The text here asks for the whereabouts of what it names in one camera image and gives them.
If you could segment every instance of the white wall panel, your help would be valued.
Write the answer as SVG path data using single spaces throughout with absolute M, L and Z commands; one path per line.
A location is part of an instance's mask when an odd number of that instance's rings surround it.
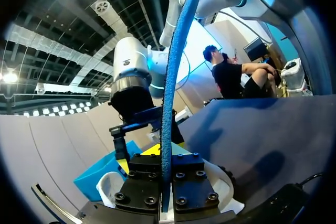
M 42 223 L 50 223 L 55 221 L 55 218 L 31 191 L 30 187 L 36 183 L 39 183 L 60 207 L 73 215 L 77 214 L 76 208 L 61 193 L 42 163 L 30 131 L 29 118 L 0 115 L 0 147 L 14 187 Z
M 107 102 L 105 102 L 102 105 L 89 110 L 87 116 L 109 152 L 113 152 L 113 137 L 109 132 L 109 128 L 122 124 L 118 112 L 112 106 L 108 106 Z
M 109 153 L 86 113 L 61 117 L 63 126 L 86 168 Z
M 193 114 L 203 107 L 204 101 L 221 97 L 212 73 L 206 63 L 196 68 L 190 74 L 187 83 L 177 92 Z
M 81 209 L 87 198 L 73 180 L 86 167 L 71 143 L 59 116 L 30 117 L 29 123 L 39 153 L 50 175 L 67 198 Z

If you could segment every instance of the yellow object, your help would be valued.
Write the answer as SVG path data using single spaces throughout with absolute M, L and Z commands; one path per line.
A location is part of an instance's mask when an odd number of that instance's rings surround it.
M 172 154 L 173 155 L 190 154 L 190 152 L 185 150 L 183 147 L 184 147 L 184 142 L 180 143 L 180 144 L 172 143 Z M 142 155 L 151 155 L 151 154 L 159 155 L 160 154 L 160 149 L 161 149 L 160 144 L 156 144 L 152 148 L 149 148 L 147 151 L 144 151 L 141 154 Z M 126 159 L 117 160 L 117 162 L 127 174 L 130 172 Z
M 127 160 L 125 158 L 117 160 L 117 162 L 127 174 L 130 172 L 130 170 L 128 169 Z

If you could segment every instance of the sanding belt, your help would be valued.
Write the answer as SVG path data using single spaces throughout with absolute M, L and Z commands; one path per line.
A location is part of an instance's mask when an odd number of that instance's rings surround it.
M 177 72 L 185 42 L 194 19 L 199 0 L 185 0 L 169 49 L 167 74 L 163 95 L 163 113 L 161 127 L 161 169 L 162 169 L 162 211 L 168 211 L 171 183 L 171 136 L 172 110 L 176 86 Z

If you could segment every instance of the window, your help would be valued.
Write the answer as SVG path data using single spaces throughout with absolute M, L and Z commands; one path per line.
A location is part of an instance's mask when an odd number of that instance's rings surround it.
M 43 115 L 47 115 L 50 113 L 49 109 L 43 109 L 42 112 L 43 112 Z

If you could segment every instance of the black cable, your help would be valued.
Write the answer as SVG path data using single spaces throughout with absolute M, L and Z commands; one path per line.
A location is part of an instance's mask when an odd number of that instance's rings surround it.
M 314 174 L 313 176 L 310 176 L 309 178 L 305 179 L 304 181 L 302 181 L 301 183 L 299 183 L 300 186 L 304 186 L 304 184 L 308 183 L 309 181 L 317 178 L 317 177 L 321 177 L 323 176 L 323 173 L 317 173 Z

